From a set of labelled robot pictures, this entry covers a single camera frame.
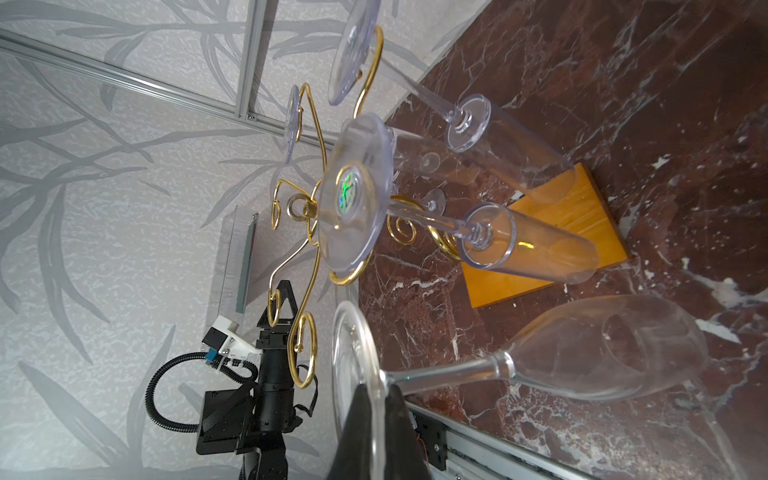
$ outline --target black cable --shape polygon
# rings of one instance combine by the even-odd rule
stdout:
[[[157,407],[154,405],[154,390],[157,387],[157,383],[160,382],[160,378],[165,375],[165,372],[170,370],[172,367],[178,365],[179,363],[188,362],[190,360],[203,360],[205,359],[206,354],[206,352],[193,352],[179,355],[175,359],[171,359],[166,362],[165,365],[160,367],[155,372],[155,374],[152,376],[152,379],[149,381],[149,384],[147,385],[147,393],[144,395],[144,406],[147,408],[147,415],[149,415],[149,418],[152,419],[153,422],[157,423],[164,429],[171,430],[173,432],[197,432],[197,427],[199,426],[197,423],[172,422],[171,420],[163,417],[160,412],[158,412]],[[212,362],[210,366],[215,369],[218,368],[219,361]],[[259,378],[259,369],[254,364],[245,361],[243,362],[243,367],[250,370],[250,377],[240,376],[234,370],[224,365],[221,366],[220,371],[238,383],[245,383],[251,379]]]

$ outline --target orange wooden block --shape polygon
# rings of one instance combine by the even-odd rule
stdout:
[[[629,257],[592,175],[582,164],[576,164],[576,178],[571,191],[556,204],[537,204],[523,197],[509,208],[590,240],[598,249],[598,268],[623,262]],[[463,262],[462,269],[474,308],[520,296],[553,283],[477,270]]]

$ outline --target leaf pattern wallpaper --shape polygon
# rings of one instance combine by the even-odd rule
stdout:
[[[387,58],[424,75],[487,0],[384,0]],[[0,28],[233,103],[247,0],[10,0]],[[328,69],[351,0],[269,0],[266,57],[254,92],[281,118],[309,81],[323,125]],[[386,117],[404,96],[377,80],[366,109]],[[204,334],[221,221],[259,214],[250,295],[239,332],[255,338],[272,269],[303,228],[269,227],[278,178],[311,188],[319,150],[74,74],[0,54],[0,478],[236,478],[235,455],[197,455],[194,435],[147,420],[143,391]],[[290,195],[285,190],[286,198]],[[281,273],[297,296],[314,252]],[[336,450],[330,403],[331,322],[356,285],[322,266],[308,305],[318,325],[316,413],[286,436],[289,478],[324,476]],[[158,408],[195,422],[206,390],[233,388],[186,364],[157,390]],[[308,404],[313,391],[297,391]]]

